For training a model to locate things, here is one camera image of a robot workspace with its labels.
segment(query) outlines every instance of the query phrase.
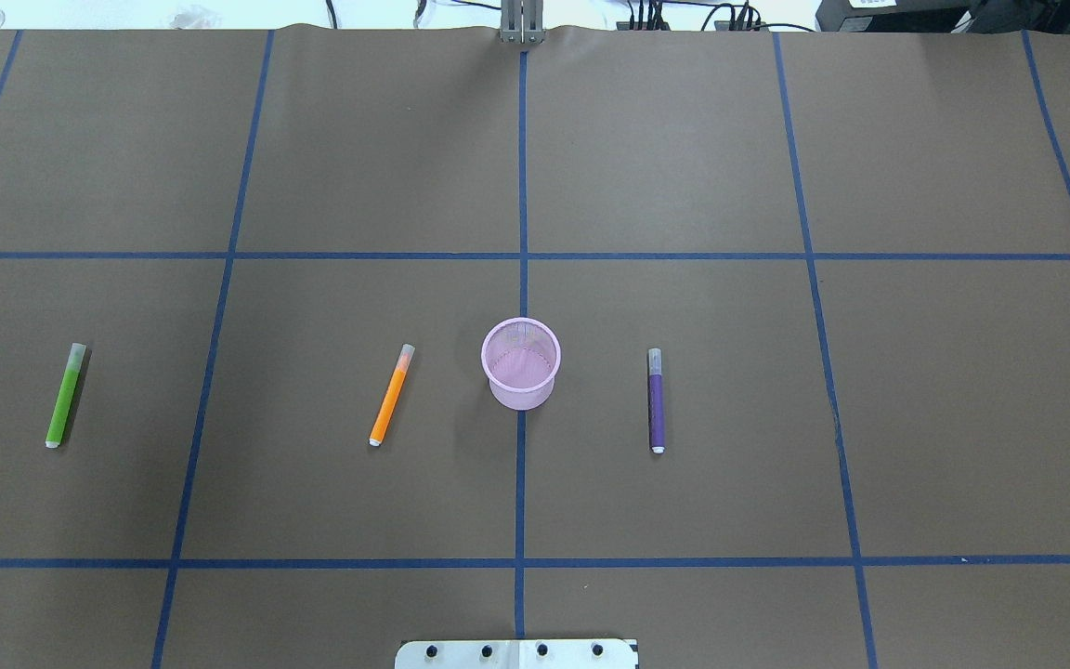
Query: mesh pencil holder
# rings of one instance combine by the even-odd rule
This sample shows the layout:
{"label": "mesh pencil holder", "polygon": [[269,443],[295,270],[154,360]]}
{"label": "mesh pencil holder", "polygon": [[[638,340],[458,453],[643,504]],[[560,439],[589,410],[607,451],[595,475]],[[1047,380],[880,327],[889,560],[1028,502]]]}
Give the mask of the mesh pencil holder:
{"label": "mesh pencil holder", "polygon": [[552,394],[560,371],[560,339],[532,318],[503,320],[485,335],[482,369],[503,406],[525,411]]}

